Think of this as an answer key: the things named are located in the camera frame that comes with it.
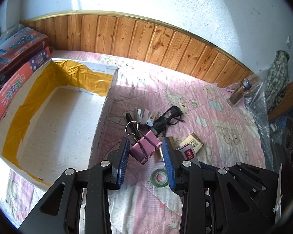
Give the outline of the camouflage cloth bundle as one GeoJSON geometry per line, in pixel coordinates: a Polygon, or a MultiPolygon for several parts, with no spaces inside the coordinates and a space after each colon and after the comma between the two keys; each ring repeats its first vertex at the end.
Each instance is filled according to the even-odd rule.
{"type": "Polygon", "coordinates": [[[289,54],[278,50],[265,79],[265,97],[268,113],[272,112],[285,96],[289,83],[289,54]]]}

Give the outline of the red toy box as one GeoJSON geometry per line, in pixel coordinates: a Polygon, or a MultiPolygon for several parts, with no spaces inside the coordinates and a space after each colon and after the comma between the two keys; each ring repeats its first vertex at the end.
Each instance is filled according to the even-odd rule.
{"type": "Polygon", "coordinates": [[[51,53],[49,47],[44,48],[23,64],[4,84],[0,90],[0,120],[20,88],[50,57],[51,53]]]}

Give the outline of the dark toy box stack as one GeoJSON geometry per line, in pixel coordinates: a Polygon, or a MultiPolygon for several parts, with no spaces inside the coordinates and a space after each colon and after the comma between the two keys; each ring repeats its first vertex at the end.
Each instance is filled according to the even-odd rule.
{"type": "Polygon", "coordinates": [[[24,63],[48,46],[46,35],[30,27],[20,28],[0,44],[0,88],[24,63]]]}

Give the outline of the glass jar metal lid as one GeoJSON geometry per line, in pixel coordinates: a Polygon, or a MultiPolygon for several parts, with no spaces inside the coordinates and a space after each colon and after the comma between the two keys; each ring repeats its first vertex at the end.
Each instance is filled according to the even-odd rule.
{"type": "Polygon", "coordinates": [[[244,97],[245,93],[250,90],[252,84],[249,79],[245,78],[241,81],[240,85],[234,90],[232,95],[227,99],[228,104],[231,107],[235,107],[240,100],[244,97]]]}

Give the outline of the red white staples box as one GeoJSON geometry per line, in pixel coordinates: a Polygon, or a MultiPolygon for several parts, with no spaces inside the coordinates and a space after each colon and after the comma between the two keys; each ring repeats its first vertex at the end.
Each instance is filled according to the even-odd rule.
{"type": "Polygon", "coordinates": [[[177,151],[182,154],[183,161],[192,162],[193,164],[196,164],[198,167],[201,168],[201,165],[199,163],[199,160],[197,159],[196,153],[195,153],[192,145],[185,144],[185,145],[177,148],[177,151]]]}

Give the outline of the small white tube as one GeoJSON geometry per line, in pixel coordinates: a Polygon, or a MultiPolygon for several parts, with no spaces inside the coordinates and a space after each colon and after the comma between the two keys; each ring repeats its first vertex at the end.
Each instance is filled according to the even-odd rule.
{"type": "Polygon", "coordinates": [[[149,127],[152,127],[155,120],[157,119],[157,116],[158,116],[158,111],[156,110],[151,111],[151,113],[149,113],[149,117],[146,120],[146,125],[149,127]]]}

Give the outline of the white cardboard box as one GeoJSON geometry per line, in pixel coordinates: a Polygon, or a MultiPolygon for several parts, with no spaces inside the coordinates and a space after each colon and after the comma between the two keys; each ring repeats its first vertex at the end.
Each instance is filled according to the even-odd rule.
{"type": "Polygon", "coordinates": [[[17,92],[0,120],[0,158],[47,190],[68,168],[97,163],[118,68],[53,58],[17,92]]]}

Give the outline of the black safety glasses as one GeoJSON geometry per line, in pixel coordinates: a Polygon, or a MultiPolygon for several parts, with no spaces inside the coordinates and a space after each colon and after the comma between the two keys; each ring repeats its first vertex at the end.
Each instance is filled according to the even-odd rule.
{"type": "Polygon", "coordinates": [[[165,136],[169,126],[176,125],[179,122],[184,122],[181,119],[182,115],[183,112],[178,106],[171,106],[165,113],[154,121],[150,130],[157,137],[165,136]]]}

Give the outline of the pink cartoon quilt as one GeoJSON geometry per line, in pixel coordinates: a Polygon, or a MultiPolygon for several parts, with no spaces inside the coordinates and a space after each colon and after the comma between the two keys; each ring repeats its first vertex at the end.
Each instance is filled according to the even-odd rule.
{"type": "Polygon", "coordinates": [[[48,59],[77,60],[118,68],[113,104],[99,159],[82,171],[66,169],[47,189],[34,186],[0,158],[0,233],[263,233],[273,224],[207,224],[205,191],[172,191],[150,186],[165,169],[161,147],[141,165],[131,155],[119,190],[109,190],[110,152],[126,137],[126,113],[171,106],[183,115],[164,137],[175,150],[191,133],[203,142],[197,159],[216,168],[237,162],[266,169],[256,125],[243,103],[231,107],[230,90],[145,62],[109,55],[54,51],[48,59]]]}

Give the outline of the green tape roll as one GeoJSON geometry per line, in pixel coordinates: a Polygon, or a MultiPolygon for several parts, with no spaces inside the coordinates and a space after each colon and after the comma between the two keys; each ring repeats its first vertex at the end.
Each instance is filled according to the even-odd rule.
{"type": "Polygon", "coordinates": [[[165,169],[156,169],[150,178],[150,186],[156,188],[164,188],[169,184],[168,176],[165,169]]]}

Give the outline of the pink binder clip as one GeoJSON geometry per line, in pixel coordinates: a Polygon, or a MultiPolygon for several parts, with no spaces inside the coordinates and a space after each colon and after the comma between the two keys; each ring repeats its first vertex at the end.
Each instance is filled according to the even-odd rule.
{"type": "Polygon", "coordinates": [[[149,130],[146,134],[141,133],[142,138],[130,149],[130,155],[141,165],[146,164],[150,157],[161,147],[162,142],[149,130]]]}

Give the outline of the cream card box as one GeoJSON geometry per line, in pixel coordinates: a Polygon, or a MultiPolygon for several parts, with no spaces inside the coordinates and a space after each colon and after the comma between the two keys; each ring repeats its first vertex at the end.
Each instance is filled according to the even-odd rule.
{"type": "Polygon", "coordinates": [[[180,150],[185,145],[191,145],[195,154],[203,147],[203,142],[199,139],[199,137],[195,133],[191,133],[186,139],[184,139],[177,148],[180,150]]]}

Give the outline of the beige stapler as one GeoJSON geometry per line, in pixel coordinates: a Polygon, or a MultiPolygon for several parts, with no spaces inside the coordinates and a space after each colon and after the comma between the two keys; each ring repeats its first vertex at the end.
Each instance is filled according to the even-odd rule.
{"type": "Polygon", "coordinates": [[[138,123],[142,125],[147,125],[148,124],[148,119],[149,119],[150,111],[148,109],[142,110],[142,109],[137,109],[136,110],[136,119],[138,123]]]}

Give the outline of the black marker pen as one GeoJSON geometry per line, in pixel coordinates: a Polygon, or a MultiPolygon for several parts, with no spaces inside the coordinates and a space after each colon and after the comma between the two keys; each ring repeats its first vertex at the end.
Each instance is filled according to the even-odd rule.
{"type": "Polygon", "coordinates": [[[137,142],[142,138],[138,129],[138,122],[135,121],[130,113],[125,114],[127,125],[125,126],[126,137],[132,136],[137,142]]]}

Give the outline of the clear bubble wrap bag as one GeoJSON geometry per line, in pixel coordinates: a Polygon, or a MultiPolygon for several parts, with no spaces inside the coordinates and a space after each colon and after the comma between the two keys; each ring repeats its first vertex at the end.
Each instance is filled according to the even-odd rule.
{"type": "Polygon", "coordinates": [[[270,105],[267,102],[267,83],[256,74],[243,78],[243,81],[250,82],[251,88],[246,91],[241,103],[245,105],[247,112],[251,115],[256,125],[256,131],[259,134],[261,149],[264,154],[265,166],[268,170],[278,172],[278,162],[271,146],[272,137],[268,121],[268,108],[270,105]]]}

